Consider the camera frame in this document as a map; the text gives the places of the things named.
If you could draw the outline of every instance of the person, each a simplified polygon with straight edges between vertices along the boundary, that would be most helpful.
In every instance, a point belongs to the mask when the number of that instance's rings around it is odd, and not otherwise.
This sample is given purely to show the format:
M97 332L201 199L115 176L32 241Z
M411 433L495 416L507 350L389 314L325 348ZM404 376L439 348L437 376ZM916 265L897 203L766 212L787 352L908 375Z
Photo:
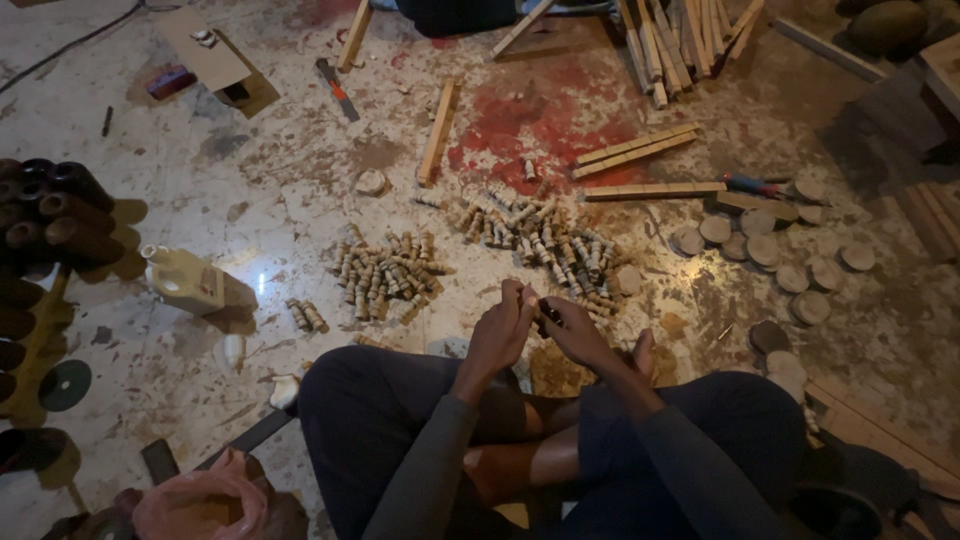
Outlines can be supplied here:
M779 386L714 373L652 388L651 331L625 361L581 307L547 297L542 318L570 360L602 384L578 399L521 394L502 377L538 317L505 281L466 358L368 346L329 351L298 410L340 540L354 538L779 538L777 509L804 451L804 417ZM575 485L576 506L520 529L492 506L527 489Z

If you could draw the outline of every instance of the black disc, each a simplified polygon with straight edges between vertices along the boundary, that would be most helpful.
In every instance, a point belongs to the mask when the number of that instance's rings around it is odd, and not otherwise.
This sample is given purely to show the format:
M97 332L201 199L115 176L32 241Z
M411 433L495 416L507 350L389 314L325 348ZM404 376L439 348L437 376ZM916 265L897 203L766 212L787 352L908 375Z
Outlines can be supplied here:
M84 361L67 360L59 363L40 383L37 392L40 405L51 412L61 412L73 407L84 398L92 379L90 366Z

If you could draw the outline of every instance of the cardboard box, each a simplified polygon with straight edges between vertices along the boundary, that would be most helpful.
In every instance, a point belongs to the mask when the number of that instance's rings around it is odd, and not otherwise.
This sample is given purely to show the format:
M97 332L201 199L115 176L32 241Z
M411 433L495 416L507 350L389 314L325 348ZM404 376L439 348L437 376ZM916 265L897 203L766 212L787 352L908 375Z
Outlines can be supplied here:
M222 32L211 29L190 7L168 12L156 19L156 27L177 51L183 63L217 99L235 107L247 118L279 98L279 92L248 61ZM206 48L191 34L214 32L217 43Z

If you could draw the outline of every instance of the hand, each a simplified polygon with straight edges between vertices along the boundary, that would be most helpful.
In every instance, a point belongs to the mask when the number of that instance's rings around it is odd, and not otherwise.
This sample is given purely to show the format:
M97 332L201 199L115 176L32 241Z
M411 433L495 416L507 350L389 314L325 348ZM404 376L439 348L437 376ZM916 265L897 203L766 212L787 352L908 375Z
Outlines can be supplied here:
M533 289L504 280L500 303L488 309L473 327L467 358L457 370L450 394L476 404L496 372L519 360L536 313Z

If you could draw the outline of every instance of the gray sleeve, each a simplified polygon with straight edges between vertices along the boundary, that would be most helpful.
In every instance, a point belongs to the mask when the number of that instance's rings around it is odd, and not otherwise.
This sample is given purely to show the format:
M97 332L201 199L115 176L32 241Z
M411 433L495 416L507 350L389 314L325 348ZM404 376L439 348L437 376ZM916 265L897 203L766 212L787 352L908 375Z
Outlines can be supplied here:
M660 479L705 540L783 538L780 519L730 457L674 406L636 427Z
M478 416L475 406L452 396L440 399L387 484L364 539L444 537Z

